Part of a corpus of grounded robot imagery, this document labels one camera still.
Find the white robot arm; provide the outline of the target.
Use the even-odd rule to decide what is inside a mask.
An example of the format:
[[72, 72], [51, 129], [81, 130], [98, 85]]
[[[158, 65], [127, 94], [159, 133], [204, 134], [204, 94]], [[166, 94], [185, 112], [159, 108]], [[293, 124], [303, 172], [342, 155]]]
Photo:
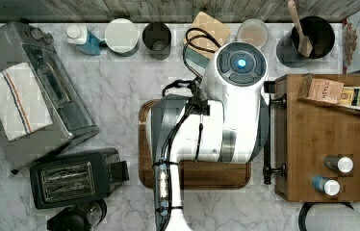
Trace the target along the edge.
[[156, 231], [191, 231], [180, 189], [182, 161], [246, 164], [263, 149], [269, 116], [263, 92], [268, 62], [252, 44], [224, 44], [204, 74], [176, 80], [189, 96], [164, 93], [146, 122]]

